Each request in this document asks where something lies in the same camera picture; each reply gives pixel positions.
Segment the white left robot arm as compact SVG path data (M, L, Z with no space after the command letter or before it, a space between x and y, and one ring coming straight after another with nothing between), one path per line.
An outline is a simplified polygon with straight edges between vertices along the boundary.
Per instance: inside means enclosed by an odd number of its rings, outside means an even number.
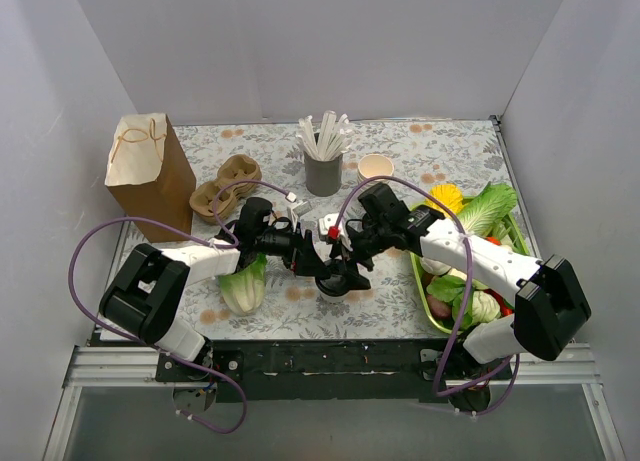
M251 197L229 226L239 245L229 237L214 239L221 246L195 244L177 249L137 245L103 295L100 314L136 336L146 345L178 356L178 368L193 381L205 379L213 367L211 354L203 350L206 338L176 317L184 289L245 268L260 255L277 256L299 276L321 280L329 268L313 246L312 234L287 218L281 229L269 220L272 203Z

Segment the white paper coffee cup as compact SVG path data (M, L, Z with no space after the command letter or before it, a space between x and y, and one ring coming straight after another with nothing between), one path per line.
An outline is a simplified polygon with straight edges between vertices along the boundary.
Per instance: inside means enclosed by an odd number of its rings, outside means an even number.
M336 302L342 302L345 300L346 295L342 294L342 295L333 295L331 293L326 293L322 290L319 291L319 294L321 296L321 298L326 301L326 302L331 302L331 303L336 303Z

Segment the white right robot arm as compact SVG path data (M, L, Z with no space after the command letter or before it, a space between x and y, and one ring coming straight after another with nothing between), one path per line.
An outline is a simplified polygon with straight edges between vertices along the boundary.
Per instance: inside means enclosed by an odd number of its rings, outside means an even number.
M509 252L463 228L442 212L425 205L409 209L391 187L376 183L358 198L365 210L354 229L341 214L319 219L320 238L332 247L331 278L317 283L321 292L340 298L367 290L359 272L373 268L374 256L394 247L465 271L500 295L513 314L482 323L452 354L454 370L475 378L498 358L528 352L555 360L591 316L571 263L552 256L546 261Z

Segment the black coffee cup lid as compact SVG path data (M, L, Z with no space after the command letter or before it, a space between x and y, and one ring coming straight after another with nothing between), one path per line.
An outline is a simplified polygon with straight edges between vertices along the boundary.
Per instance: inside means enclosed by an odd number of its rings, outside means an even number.
M320 280L315 278L315 283L319 290L333 295L346 295L349 292L349 290L345 289L343 276L333 275L331 271L328 279Z

